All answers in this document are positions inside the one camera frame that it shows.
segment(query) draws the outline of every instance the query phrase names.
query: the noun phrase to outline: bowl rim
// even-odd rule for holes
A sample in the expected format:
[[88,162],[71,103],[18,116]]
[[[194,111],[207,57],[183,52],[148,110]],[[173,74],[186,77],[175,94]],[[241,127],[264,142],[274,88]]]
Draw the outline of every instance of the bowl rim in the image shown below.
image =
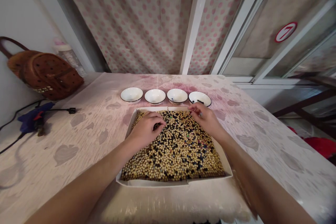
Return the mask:
[[[124,99],[121,97],[121,93],[124,92],[126,89],[129,89],[129,88],[137,88],[137,89],[140,89],[141,92],[142,92],[141,97],[140,97],[139,99],[137,99],[137,100],[134,100],[134,101],[126,101],[126,100],[124,100]],[[138,100],[140,100],[140,99],[144,96],[144,94],[143,94],[144,92],[143,92],[143,90],[142,90],[141,88],[139,88],[139,87],[129,87],[129,88],[125,88],[123,91],[121,91],[121,93],[120,93],[120,95],[119,95],[119,96],[120,96],[120,99],[123,100],[124,102],[135,102],[135,101],[137,102]]]
[[[192,104],[194,104],[194,103],[190,100],[190,97],[189,97],[189,96],[190,96],[192,93],[194,93],[194,92],[199,92],[199,93],[202,93],[202,94],[208,96],[207,94],[205,94],[205,93],[203,93],[203,92],[200,92],[200,91],[192,91],[192,92],[189,93],[189,95],[188,95],[188,99],[189,99],[189,101],[190,101]],[[210,104],[209,104],[208,106],[206,106],[206,107],[209,107],[209,106],[212,104],[212,100],[211,100],[210,96],[208,96],[208,97],[209,97],[209,99],[210,99]]]
[[157,89],[157,90],[160,90],[160,91],[162,91],[162,92],[164,93],[164,99],[163,99],[162,101],[159,101],[159,102],[156,102],[156,103],[152,103],[152,102],[147,101],[147,99],[146,99],[146,94],[147,94],[149,91],[151,91],[151,90],[154,90],[154,89],[149,89],[149,90],[145,93],[145,100],[146,100],[146,102],[148,102],[148,103],[150,103],[150,104],[159,104],[159,103],[163,102],[163,101],[166,99],[166,97],[167,97],[166,92],[163,91],[163,90],[161,90],[161,89]]
[[186,91],[184,91],[183,89],[177,89],[177,90],[182,90],[184,93],[186,93],[187,98],[186,98],[184,101],[178,101],[178,102],[177,102],[177,101],[171,100],[171,99],[168,97],[168,92],[167,92],[167,98],[168,98],[168,100],[170,100],[170,101],[172,101],[172,102],[174,102],[174,103],[183,103],[183,102],[185,102],[186,100],[188,100],[189,95],[188,95],[188,93],[187,93]]

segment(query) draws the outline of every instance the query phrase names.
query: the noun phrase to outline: white bowl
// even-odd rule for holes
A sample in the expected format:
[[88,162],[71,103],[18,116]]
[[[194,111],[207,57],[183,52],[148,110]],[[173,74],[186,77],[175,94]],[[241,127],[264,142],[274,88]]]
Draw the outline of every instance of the white bowl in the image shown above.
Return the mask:
[[191,92],[189,94],[189,101],[190,104],[196,103],[196,102],[203,102],[203,104],[206,107],[209,107],[211,105],[211,99],[209,96],[207,96],[206,94],[202,93],[202,92]]
[[145,100],[154,106],[161,104],[165,98],[166,93],[161,89],[151,89],[145,93]]
[[182,89],[170,89],[167,92],[167,97],[170,103],[175,105],[179,105],[188,100],[188,94]]
[[141,100],[143,95],[143,91],[140,88],[129,87],[121,92],[120,98],[130,104],[136,104]]

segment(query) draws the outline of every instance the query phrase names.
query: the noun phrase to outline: cardboard box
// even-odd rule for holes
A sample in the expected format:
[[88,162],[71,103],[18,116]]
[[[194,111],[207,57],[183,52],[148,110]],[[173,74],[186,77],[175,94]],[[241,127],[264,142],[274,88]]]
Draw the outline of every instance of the cardboard box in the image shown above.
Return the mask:
[[[131,133],[132,125],[134,123],[135,117],[137,116],[138,112],[147,112],[147,111],[161,111],[161,110],[169,110],[169,111],[185,111],[188,110],[187,107],[142,107],[137,108],[134,110],[131,120],[128,125],[128,129],[126,132],[125,139],[128,137],[128,135]],[[219,159],[223,165],[224,171],[226,176],[225,177],[215,177],[215,178],[195,178],[195,179],[188,179],[183,181],[170,181],[170,182],[160,182],[160,181],[150,181],[150,180],[129,180],[129,181],[123,181],[120,180],[121,177],[121,171],[118,173],[116,177],[117,183],[127,186],[127,187],[175,187],[175,186],[187,186],[192,183],[197,183],[198,181],[202,180],[223,180],[229,177],[232,177],[232,170],[229,165],[228,159],[226,158],[225,152],[223,151],[220,144],[213,138],[211,138],[213,141],[213,145],[215,147],[215,150],[217,151],[219,155]]]

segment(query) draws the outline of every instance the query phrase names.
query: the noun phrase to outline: brown backpack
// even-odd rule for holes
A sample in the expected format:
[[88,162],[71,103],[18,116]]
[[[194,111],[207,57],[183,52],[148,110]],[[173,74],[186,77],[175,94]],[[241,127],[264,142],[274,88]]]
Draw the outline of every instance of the brown backpack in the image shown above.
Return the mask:
[[[24,51],[12,55],[4,48],[4,40],[16,44]],[[7,37],[0,37],[0,51],[8,58],[7,65],[11,71],[49,100],[64,99],[84,83],[76,69],[55,54],[31,51]]]

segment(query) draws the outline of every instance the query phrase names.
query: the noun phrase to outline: backpack strap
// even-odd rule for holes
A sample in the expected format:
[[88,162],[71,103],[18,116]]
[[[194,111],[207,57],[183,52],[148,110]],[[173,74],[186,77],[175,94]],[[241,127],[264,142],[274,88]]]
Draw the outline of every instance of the backpack strap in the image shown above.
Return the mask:
[[11,58],[13,56],[13,54],[11,54],[9,51],[7,51],[7,49],[4,47],[3,45],[3,41],[7,40],[12,42],[13,44],[17,45],[18,47],[21,47],[23,50],[25,51],[29,51],[29,49],[27,47],[25,47],[24,45],[22,45],[21,43],[17,42],[16,40],[12,39],[12,38],[8,38],[8,37],[0,37],[0,51],[7,57],[7,58]]

